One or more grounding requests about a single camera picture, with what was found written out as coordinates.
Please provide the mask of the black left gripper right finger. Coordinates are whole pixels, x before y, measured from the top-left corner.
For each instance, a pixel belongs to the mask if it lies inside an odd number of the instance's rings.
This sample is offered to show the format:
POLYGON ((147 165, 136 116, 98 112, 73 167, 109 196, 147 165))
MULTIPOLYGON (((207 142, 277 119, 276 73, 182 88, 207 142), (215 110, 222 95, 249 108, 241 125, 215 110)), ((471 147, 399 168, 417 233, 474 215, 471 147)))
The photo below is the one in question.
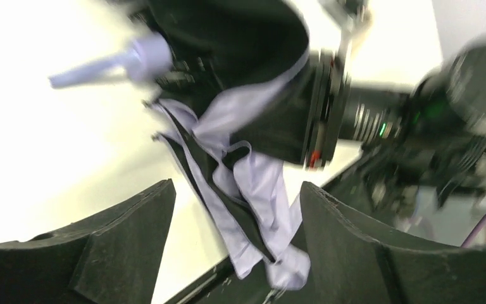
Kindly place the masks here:
POLYGON ((486 303, 486 246, 406 234, 309 182, 300 202, 318 303, 486 303))

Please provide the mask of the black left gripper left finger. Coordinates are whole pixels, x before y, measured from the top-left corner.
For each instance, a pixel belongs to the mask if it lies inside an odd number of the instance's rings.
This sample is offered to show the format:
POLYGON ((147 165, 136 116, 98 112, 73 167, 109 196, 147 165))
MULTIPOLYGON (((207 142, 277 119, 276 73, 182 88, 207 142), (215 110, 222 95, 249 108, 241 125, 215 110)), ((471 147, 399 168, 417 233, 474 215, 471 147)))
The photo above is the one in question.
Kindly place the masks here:
POLYGON ((0 303, 150 303, 175 197, 162 180, 30 241, 0 243, 0 303))

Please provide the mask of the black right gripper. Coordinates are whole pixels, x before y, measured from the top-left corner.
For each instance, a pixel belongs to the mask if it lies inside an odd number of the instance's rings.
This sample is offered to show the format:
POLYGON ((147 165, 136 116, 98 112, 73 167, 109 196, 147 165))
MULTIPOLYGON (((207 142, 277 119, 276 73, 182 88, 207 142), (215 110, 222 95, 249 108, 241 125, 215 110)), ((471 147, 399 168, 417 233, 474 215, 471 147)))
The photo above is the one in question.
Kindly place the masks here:
POLYGON ((333 159, 346 107, 343 72, 343 62, 332 51, 313 51, 302 70, 234 140, 285 162, 324 167, 333 159))

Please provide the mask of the purple folding umbrella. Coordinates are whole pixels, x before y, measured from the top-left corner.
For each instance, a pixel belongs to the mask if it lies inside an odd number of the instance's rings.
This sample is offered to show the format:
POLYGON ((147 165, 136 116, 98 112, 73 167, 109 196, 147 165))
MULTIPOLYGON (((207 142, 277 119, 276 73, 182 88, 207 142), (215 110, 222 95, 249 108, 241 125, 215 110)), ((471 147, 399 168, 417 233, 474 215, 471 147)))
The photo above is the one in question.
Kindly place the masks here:
POLYGON ((122 67, 154 80, 152 107, 169 121, 162 141, 195 142, 221 152, 302 70, 309 37, 284 1, 147 1, 151 34, 129 50, 50 77, 53 87, 99 78, 122 67))

